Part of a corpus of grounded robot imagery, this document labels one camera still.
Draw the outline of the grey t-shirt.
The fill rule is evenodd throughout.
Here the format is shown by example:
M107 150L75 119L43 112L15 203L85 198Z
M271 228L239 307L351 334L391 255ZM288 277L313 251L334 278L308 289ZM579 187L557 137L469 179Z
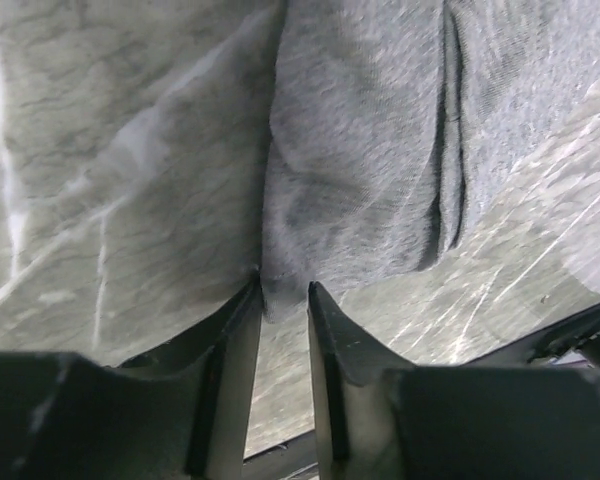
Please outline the grey t-shirt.
M600 1L291 1L269 117L268 320L422 271L600 77Z

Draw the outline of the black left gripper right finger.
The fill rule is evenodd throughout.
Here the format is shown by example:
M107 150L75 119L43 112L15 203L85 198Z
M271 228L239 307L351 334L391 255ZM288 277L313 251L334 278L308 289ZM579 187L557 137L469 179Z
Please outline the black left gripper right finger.
M319 282L308 288L310 364L322 479L403 479L384 374L412 364L349 318Z

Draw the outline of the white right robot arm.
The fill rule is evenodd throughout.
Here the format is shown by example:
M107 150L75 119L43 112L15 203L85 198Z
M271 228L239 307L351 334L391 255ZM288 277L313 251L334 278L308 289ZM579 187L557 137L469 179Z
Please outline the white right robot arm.
M526 366L559 359L600 335L600 303L468 362L471 366Z

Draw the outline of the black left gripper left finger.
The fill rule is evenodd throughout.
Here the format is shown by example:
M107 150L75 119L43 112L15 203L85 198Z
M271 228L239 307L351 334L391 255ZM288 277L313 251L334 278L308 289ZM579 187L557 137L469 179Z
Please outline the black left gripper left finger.
M184 374L195 368L194 415L185 456L192 479L239 479L261 334L259 277L216 312L120 365L130 373Z

